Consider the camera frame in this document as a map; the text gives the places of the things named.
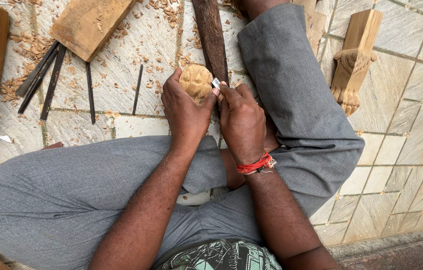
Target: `hand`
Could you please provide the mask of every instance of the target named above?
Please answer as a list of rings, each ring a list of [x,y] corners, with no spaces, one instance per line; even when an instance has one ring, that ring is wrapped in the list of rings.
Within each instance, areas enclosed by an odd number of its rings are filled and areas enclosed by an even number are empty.
[[[197,104],[181,87],[180,68],[163,85],[161,101],[172,133],[172,146],[198,147],[210,125],[212,110],[220,94],[218,89],[210,91],[201,104]]]
[[[254,163],[265,153],[265,113],[245,84],[231,89],[222,82],[220,90],[223,94],[218,97],[223,138],[237,164]]]

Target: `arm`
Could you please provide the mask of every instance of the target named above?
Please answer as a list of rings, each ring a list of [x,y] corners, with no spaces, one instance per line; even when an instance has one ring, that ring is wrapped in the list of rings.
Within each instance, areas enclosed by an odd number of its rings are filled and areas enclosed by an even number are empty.
[[[90,270],[149,269],[160,249],[175,202],[201,139],[206,135],[218,89],[196,104],[181,88],[181,69],[163,86],[161,100],[172,144],[130,199],[93,256]]]
[[[220,90],[223,138],[237,164],[254,163],[265,152],[263,109],[244,84],[237,90],[222,84]],[[340,268],[275,169],[245,175],[245,179],[263,237],[284,269]]]

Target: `leg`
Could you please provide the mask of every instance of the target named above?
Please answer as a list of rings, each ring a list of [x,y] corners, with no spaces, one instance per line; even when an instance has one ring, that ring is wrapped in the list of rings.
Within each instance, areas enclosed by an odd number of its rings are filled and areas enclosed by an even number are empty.
[[[0,253],[36,269],[85,269],[130,197],[160,162],[169,136],[115,139],[40,150],[0,165]],[[184,187],[199,193],[226,184],[213,137],[205,137]],[[189,212],[178,206],[160,252],[181,234],[194,235]]]
[[[286,3],[266,10],[238,40],[285,146],[272,152],[277,171],[311,216],[351,175],[364,142],[325,82],[305,34],[303,7]]]

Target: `floor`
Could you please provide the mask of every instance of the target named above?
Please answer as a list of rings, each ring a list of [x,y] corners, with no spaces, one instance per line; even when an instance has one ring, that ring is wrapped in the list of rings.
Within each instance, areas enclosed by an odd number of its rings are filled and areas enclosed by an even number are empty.
[[[168,135],[160,101],[161,85],[176,66],[204,64],[203,52],[193,29],[191,0],[170,0],[174,15],[164,17],[163,8],[152,2],[137,3],[124,19],[126,29],[117,31],[91,63],[94,101],[98,119],[91,125],[85,64],[67,53],[52,109],[46,122],[39,120],[46,85],[39,89],[18,117],[21,99],[13,99],[14,82],[33,69],[30,38],[47,38],[52,20],[64,10],[68,0],[12,0],[1,5],[9,11],[10,40],[4,63],[0,94],[0,163],[23,153],[63,142],[79,146],[114,138]],[[331,84],[336,61],[333,56],[343,45],[348,21],[353,13],[374,8],[384,13],[375,42],[374,62],[359,92],[361,107],[349,117],[366,146],[357,168],[310,221],[330,247],[382,236],[423,230],[423,0],[320,0],[316,10],[327,15],[327,24],[317,61]],[[227,6],[220,7],[231,84],[253,82],[244,66],[237,42],[246,17]],[[140,63],[146,68],[138,99],[137,116],[131,115]],[[48,74],[44,81],[49,82]],[[208,130],[219,147],[218,119]],[[178,199],[185,205],[211,200],[220,190]]]

